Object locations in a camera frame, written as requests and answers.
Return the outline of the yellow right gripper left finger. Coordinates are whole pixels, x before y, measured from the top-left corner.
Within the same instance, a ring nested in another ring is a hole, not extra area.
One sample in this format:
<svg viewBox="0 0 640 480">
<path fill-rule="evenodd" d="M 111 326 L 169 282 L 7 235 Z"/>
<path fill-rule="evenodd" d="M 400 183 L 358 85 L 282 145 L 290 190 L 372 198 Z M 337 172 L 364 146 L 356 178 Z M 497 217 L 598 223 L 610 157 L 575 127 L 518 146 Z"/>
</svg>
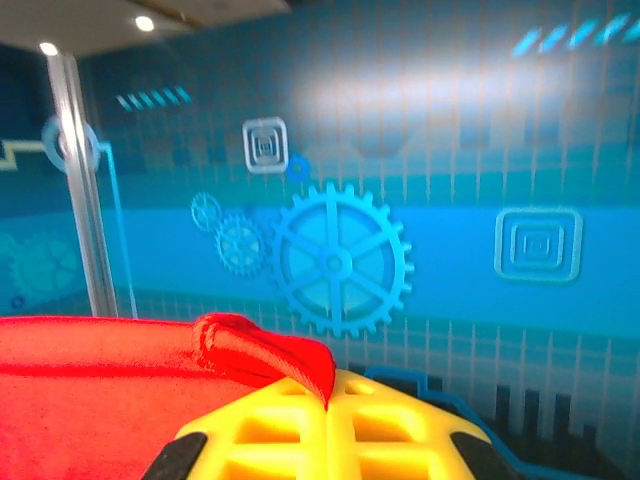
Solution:
<svg viewBox="0 0 640 480">
<path fill-rule="evenodd" d="M 326 479 L 323 403 L 280 380 L 184 425 L 145 479 Z"/>
</svg>

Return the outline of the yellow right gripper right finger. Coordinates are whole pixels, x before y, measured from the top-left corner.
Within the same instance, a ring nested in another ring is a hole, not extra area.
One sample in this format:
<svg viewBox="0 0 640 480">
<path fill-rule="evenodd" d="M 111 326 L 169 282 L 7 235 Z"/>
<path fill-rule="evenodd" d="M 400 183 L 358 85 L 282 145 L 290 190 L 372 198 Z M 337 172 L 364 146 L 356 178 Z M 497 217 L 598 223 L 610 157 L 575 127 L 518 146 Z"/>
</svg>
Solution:
<svg viewBox="0 0 640 480">
<path fill-rule="evenodd" d="M 477 425 L 346 370 L 327 410 L 329 479 L 508 479 Z"/>
</svg>

